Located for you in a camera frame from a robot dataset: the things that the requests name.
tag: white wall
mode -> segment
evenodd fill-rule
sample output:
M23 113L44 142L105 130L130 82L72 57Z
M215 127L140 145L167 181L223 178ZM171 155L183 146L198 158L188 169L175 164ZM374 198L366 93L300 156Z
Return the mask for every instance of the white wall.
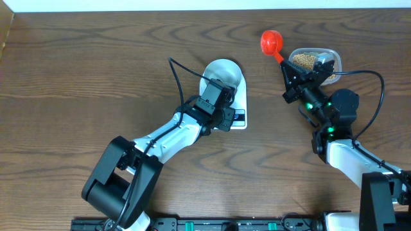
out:
M411 8L411 0L3 0L14 12Z

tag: white scale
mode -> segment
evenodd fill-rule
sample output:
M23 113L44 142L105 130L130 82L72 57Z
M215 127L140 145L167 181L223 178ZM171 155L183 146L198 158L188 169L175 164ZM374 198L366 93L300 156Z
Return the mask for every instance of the white scale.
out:
M231 129L246 129L247 127L247 91L246 83L240 67L231 60L219 59L211 62L204 70L203 76L219 79L227 85L235 87L234 102L230 107L236 109ZM206 89L208 81L200 80L200 95Z

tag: wooden table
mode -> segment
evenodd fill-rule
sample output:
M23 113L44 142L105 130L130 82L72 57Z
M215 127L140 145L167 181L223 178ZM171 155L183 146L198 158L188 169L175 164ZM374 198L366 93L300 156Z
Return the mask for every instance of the wooden table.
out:
M18 13L0 82L0 217L5 230L68 230L101 217L81 199L107 144L168 121L179 94L167 57L202 72L237 61L247 79L249 127L201 138L166 163L149 211L181 217L271 218L286 212L358 211L360 190L311 150L298 103L282 98L283 77L259 38L278 30L283 55L326 47L344 70L372 69L386 98L362 144L411 169L410 10ZM180 69L185 97L197 77ZM328 93L360 95L358 132L376 108L374 76L344 76Z

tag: red spoon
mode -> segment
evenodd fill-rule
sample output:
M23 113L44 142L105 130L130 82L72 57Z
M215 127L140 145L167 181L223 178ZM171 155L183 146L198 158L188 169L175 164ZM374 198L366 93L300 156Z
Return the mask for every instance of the red spoon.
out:
M284 60L279 54L281 48L283 48L283 38L278 31L264 31L261 36L260 45L263 53L274 56L279 64Z

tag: clear plastic container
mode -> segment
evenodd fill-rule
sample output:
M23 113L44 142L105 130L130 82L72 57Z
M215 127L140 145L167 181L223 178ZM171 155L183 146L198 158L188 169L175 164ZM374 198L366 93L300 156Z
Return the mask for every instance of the clear plastic container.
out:
M318 54L321 53L328 53L333 55L334 57L334 71L341 71L342 70L342 66L341 66L341 58L340 55L338 55L337 52L333 51L332 49L325 49L325 48L299 48L296 49L295 51L293 51L293 53L291 53L290 57L288 58L289 61L293 62L293 57L295 55L299 55L299 54L305 54L305 55L312 55L312 56L316 56ZM321 85L329 85L332 83L337 82L340 79L341 75L340 74L336 74L335 78L328 78L326 79L326 81L324 81L324 83L322 83Z

